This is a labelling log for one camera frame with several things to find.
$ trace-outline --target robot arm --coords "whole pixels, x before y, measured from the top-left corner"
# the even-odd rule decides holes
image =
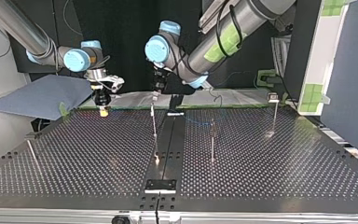
[[[173,21],[162,21],[158,34],[146,43],[146,57],[156,67],[173,71],[185,84],[197,89],[214,66],[240,49],[239,45],[246,36],[265,21],[276,19],[295,1],[240,0],[235,7],[230,6],[230,13],[225,18],[221,21],[218,18],[216,23],[219,25],[206,35],[190,55],[177,45],[180,25]]]
[[[107,116],[106,107],[111,98],[109,91],[116,93],[124,80],[109,76],[98,40],[83,41],[80,49],[58,47],[54,41],[34,22],[30,21],[10,0],[0,0],[0,24],[25,48],[28,59],[42,65],[66,67],[73,72],[87,71],[87,78],[93,89],[92,97],[100,107],[101,116]]]

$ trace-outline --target green label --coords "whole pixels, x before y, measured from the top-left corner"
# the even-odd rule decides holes
[[[68,110],[66,109],[66,105],[65,105],[64,102],[60,102],[60,107],[59,107],[59,109],[60,109],[61,116],[65,117],[65,116],[69,115],[69,112],[68,112]]]
[[[324,9],[322,16],[340,16],[342,7],[345,5],[345,0],[324,0]]]
[[[244,39],[247,34],[242,33],[242,36]],[[231,23],[228,28],[226,28],[226,30],[220,35],[220,40],[222,42],[223,49],[228,55],[232,55],[239,50],[237,45],[240,43],[240,37],[233,23]],[[225,54],[220,49],[217,40],[216,43],[204,55],[204,58],[211,63],[218,63],[224,57]]]
[[[324,86],[319,84],[306,84],[300,106],[301,112],[317,112],[318,105],[322,102],[322,90]]]

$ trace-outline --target robot end effector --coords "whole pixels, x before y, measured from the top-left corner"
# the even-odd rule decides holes
[[[124,79],[107,74],[104,63],[110,59],[110,56],[103,57],[101,43],[98,40],[83,41],[81,49],[60,47],[57,53],[60,66],[64,66],[72,72],[87,71],[85,77],[93,90],[92,99],[100,108],[101,117],[106,117],[108,115],[107,106],[111,102],[110,92],[116,93],[124,84]],[[34,63],[43,62],[28,50],[27,55]]]

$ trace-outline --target green tape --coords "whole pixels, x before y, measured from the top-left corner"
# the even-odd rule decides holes
[[[69,115],[69,112],[66,109],[66,106],[65,106],[64,102],[60,102],[60,113],[61,113],[61,116],[63,116],[63,117]]]
[[[247,36],[246,33],[242,33],[243,39],[246,36]],[[226,30],[223,31],[223,33],[220,35],[220,40],[222,42],[223,49],[226,51],[228,55],[232,55],[239,50],[237,48],[237,45],[240,43],[240,37],[233,23],[231,23],[226,28]],[[218,63],[224,57],[225,54],[220,49],[218,43],[214,44],[204,55],[204,58],[211,63]]]
[[[300,111],[316,112],[319,103],[322,102],[322,90],[324,86],[319,84],[306,84],[303,93]]]
[[[274,87],[274,84],[268,84],[265,81],[261,80],[261,77],[276,77],[277,73],[275,69],[269,69],[269,70],[259,70],[257,73],[257,87]]]
[[[289,93],[285,92],[282,96],[282,104],[285,105],[286,104],[286,100],[289,97]]]
[[[342,7],[344,5],[345,0],[324,0],[324,9],[322,10],[322,16],[340,16]]]

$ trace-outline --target cable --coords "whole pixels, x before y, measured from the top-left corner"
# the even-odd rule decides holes
[[[156,223],[159,224],[159,216],[158,216],[158,205],[159,205],[159,196],[161,195],[161,193],[158,194],[158,199],[157,199],[157,204],[156,204],[156,211],[155,211],[155,215],[156,215]]]
[[[66,0],[65,2],[65,6],[63,7],[63,21],[65,22],[66,26],[71,30],[73,31],[74,33],[78,34],[78,35],[83,35],[82,33],[78,32],[77,30],[75,30],[74,28],[72,28],[71,25],[69,25],[68,21],[66,20],[66,8],[68,7],[68,3],[69,3],[69,0]]]
[[[44,58],[47,58],[51,53],[53,53],[54,54],[54,63],[55,63],[55,67],[56,67],[56,75],[58,75],[57,72],[60,70],[60,65],[59,65],[60,53],[58,52],[57,45],[54,42],[54,40],[48,36],[48,34],[45,32],[45,30],[42,29],[42,27],[40,27],[38,24],[35,24],[35,25],[45,35],[46,39],[48,40],[48,46],[46,47],[46,51],[43,55],[33,55],[33,56],[36,59],[44,59]]]
[[[11,49],[11,46],[10,46],[10,44],[9,44],[7,51],[6,51],[5,53],[1,54],[1,55],[0,55],[0,58],[3,58],[3,57],[5,57],[6,55],[8,55],[8,53],[10,52],[10,49]]]
[[[220,10],[219,10],[219,14],[217,15],[217,21],[216,21],[216,29],[215,29],[215,32],[216,32],[216,39],[217,39],[217,43],[219,45],[219,48],[220,50],[223,52],[223,54],[227,57],[227,58],[230,58],[234,55],[231,54],[229,55],[225,48],[223,47],[223,44],[222,44],[222,40],[220,39],[221,38],[221,27],[220,27],[220,19],[222,17],[222,14],[223,14],[223,11],[227,5],[227,3],[229,2],[229,0],[225,0],[225,2],[223,3],[222,7],[220,7]],[[242,36],[242,30],[241,30],[241,27],[240,27],[240,24],[238,23],[238,20],[237,20],[237,16],[235,15],[235,11],[234,11],[234,6],[233,5],[230,5],[229,6],[229,14],[230,14],[230,17],[231,17],[231,20],[232,22],[234,23],[234,26],[235,26],[235,29],[237,30],[238,32],[238,36],[240,38],[239,40],[239,43],[237,45],[237,48],[240,49],[241,48],[241,42],[243,40],[243,36]]]
[[[216,96],[216,95],[213,95],[213,94],[211,93],[211,90],[212,90],[212,89],[209,89],[209,94],[214,98],[213,101],[216,102],[217,99],[220,98],[220,106],[219,106],[219,108],[222,109],[222,107],[223,107],[223,96],[220,95],[220,94],[217,95],[217,96]],[[177,110],[171,110],[171,109],[169,109],[168,111],[171,111],[171,112],[173,112],[173,113],[181,114],[181,113],[180,113],[179,111],[177,111]],[[225,114],[220,113],[220,114],[221,114],[220,118],[219,118],[219,119],[216,119],[215,122],[223,120],[223,119],[226,117],[226,115],[227,115],[226,113],[225,113]],[[188,122],[191,122],[191,123],[194,123],[194,124],[197,124],[197,125],[200,125],[200,126],[211,126],[211,125],[212,125],[211,122],[202,122],[202,121],[190,119],[190,118],[188,118],[188,117],[186,117],[185,115],[182,115],[182,114],[181,114],[181,116],[182,116],[185,120],[187,120]]]
[[[278,76],[281,78],[284,90],[287,92],[287,95],[289,96],[290,100],[292,101],[293,105],[295,106],[296,110],[298,111],[298,105],[296,104],[295,100],[293,99],[292,95],[290,94],[290,91],[287,89],[286,83],[284,82],[283,76],[281,74],[281,71],[278,67],[278,54],[277,54],[277,50],[275,48],[275,44],[274,44],[274,54],[275,54],[275,58],[277,60],[277,70],[278,70]]]
[[[241,30],[241,27],[240,27],[240,23],[237,20],[237,15],[235,14],[233,5],[229,6],[229,15],[231,16],[232,23],[234,23],[235,29],[237,30],[237,33],[238,33],[238,37],[240,38],[240,40],[239,40],[239,42],[237,44],[237,49],[241,49],[243,35],[242,35],[242,30]]]
[[[229,79],[230,79],[232,76],[234,76],[234,75],[236,75],[236,74],[245,74],[245,73],[251,73],[251,72],[250,72],[250,71],[233,72],[233,73],[231,73],[224,81],[222,81],[222,82],[220,82],[220,83],[218,83],[218,84],[216,84],[216,85],[214,85],[214,86],[215,86],[215,87],[222,86],[222,85],[224,85],[226,82],[228,82]]]

